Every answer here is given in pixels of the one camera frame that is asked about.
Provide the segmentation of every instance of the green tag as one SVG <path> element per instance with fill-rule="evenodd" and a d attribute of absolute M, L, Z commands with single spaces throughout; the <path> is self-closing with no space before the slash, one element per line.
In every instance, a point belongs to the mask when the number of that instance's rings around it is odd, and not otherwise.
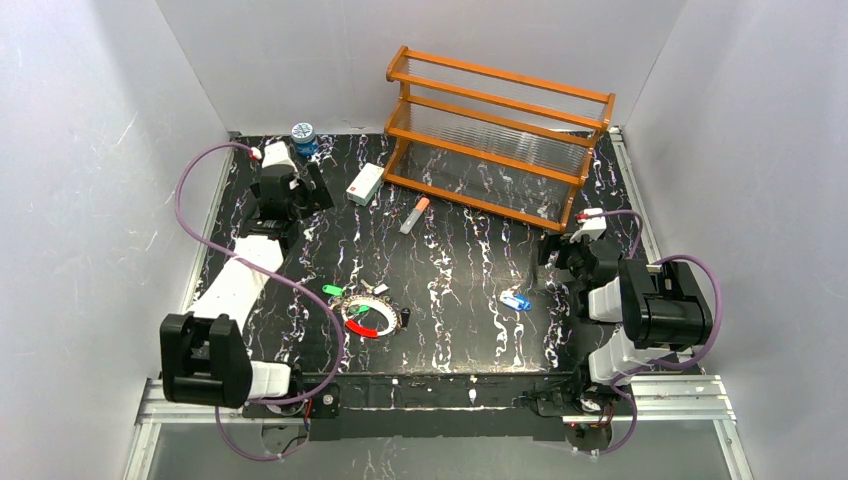
<path fill-rule="evenodd" d="M 335 285 L 324 285 L 321 287 L 321 291 L 326 293 L 327 295 L 332 295 L 334 297 L 338 297 L 342 293 L 344 293 L 344 289 L 337 287 Z"/>

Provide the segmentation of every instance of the gray wall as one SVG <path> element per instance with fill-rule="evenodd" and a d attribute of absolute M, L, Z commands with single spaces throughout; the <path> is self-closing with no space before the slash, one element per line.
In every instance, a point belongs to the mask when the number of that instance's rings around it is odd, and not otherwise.
<path fill-rule="evenodd" d="M 158 0 L 230 130 L 381 131 L 401 45 L 618 97 L 624 124 L 682 0 Z"/>
<path fill-rule="evenodd" d="M 3 478 L 122 474 L 198 252 L 174 182 L 226 138 L 153 0 L 3 2 Z M 185 192 L 198 228 L 223 158 Z"/>
<path fill-rule="evenodd" d="M 758 478 L 843 478 L 848 4 L 688 2 L 625 128 L 664 254 L 721 278 Z"/>

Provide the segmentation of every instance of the container lid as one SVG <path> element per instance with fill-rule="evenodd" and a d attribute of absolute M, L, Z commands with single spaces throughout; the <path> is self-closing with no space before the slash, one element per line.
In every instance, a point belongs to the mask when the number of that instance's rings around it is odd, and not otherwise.
<path fill-rule="evenodd" d="M 308 123 L 298 123 L 292 128 L 294 143 L 309 143 L 315 138 L 315 130 Z"/>

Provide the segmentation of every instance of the floor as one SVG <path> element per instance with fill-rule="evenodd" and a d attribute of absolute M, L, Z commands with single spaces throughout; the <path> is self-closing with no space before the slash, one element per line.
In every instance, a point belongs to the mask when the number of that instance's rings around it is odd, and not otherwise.
<path fill-rule="evenodd" d="M 254 146 L 282 137 L 242 137 Z M 346 332 L 344 372 L 387 374 L 568 371 L 611 333 L 599 326 L 571 324 L 561 280 L 565 272 L 540 268 L 530 287 L 533 243 L 542 231 L 521 222 L 431 198 L 426 215 L 410 235 L 398 232 L 418 193 L 385 184 L 369 207 L 343 198 L 366 162 L 384 165 L 393 139 L 384 135 L 320 137 L 317 154 L 335 207 L 306 221 L 304 235 L 281 273 L 313 291 L 324 284 L 348 289 L 360 280 L 386 284 L 397 308 L 412 310 L 410 326 L 376 340 Z M 583 208 L 629 208 L 608 136 L 595 150 L 586 186 L 572 212 Z M 232 246 L 255 164 L 236 153 L 224 188 L 212 240 Z M 468 175 L 497 175 L 496 168 Z M 636 225 L 612 219 L 609 233 L 629 249 Z M 207 255 L 197 295 L 223 265 Z M 497 301 L 519 287 L 533 303 L 517 313 Z M 254 360 L 294 361 L 305 372 L 324 372 L 335 341 L 329 320 L 299 294 L 269 282 L 248 319 L 245 343 Z M 379 327 L 366 316 L 362 323 Z"/>

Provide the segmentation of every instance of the black marble table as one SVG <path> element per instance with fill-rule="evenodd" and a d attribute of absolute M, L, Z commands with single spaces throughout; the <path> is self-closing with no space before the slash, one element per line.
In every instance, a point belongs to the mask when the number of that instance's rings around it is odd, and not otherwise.
<path fill-rule="evenodd" d="M 252 146 L 288 141 L 284 137 L 241 137 Z M 368 207 L 344 198 L 344 191 L 366 162 L 385 165 L 394 141 L 384 135 L 320 137 L 317 154 L 335 207 L 305 221 L 303 237 L 286 257 L 280 273 L 320 293 L 324 284 L 348 289 L 360 281 L 386 284 L 394 305 L 412 310 L 409 328 L 366 339 L 345 332 L 343 372 L 384 374 L 557 372 L 568 371 L 609 337 L 608 327 L 566 320 L 562 286 L 567 274 L 538 270 L 531 285 L 533 244 L 542 231 L 518 221 L 430 198 L 430 207 L 410 235 L 398 230 L 420 194 L 384 184 Z M 234 244 L 248 187 L 258 169 L 237 152 L 224 187 L 212 240 Z M 497 167 L 469 175 L 498 175 Z M 573 213 L 588 207 L 630 208 L 608 136 L 594 152 L 585 187 Z M 626 252 L 636 235 L 629 218 L 609 220 L 608 236 Z M 637 255 L 644 258 L 644 252 Z M 221 270 L 224 258 L 208 253 L 196 293 Z M 515 312 L 497 297 L 518 288 L 533 303 Z M 366 314 L 362 323 L 381 326 Z M 269 282 L 247 321 L 244 341 L 251 358 L 295 361 L 305 372 L 326 372 L 336 340 L 329 319 L 301 294 Z"/>

